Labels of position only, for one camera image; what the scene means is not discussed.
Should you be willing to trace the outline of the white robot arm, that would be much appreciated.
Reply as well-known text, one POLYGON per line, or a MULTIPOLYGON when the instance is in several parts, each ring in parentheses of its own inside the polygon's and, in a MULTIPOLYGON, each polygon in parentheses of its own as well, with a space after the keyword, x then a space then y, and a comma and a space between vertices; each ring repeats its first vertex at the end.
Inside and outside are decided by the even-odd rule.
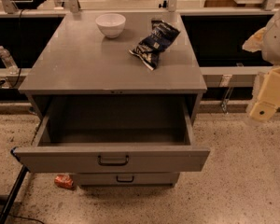
POLYGON ((246 109, 250 122, 264 123, 280 108, 280 8, 265 27, 244 42, 242 49, 260 51, 262 59, 273 66, 267 73, 257 74, 253 98, 246 109))

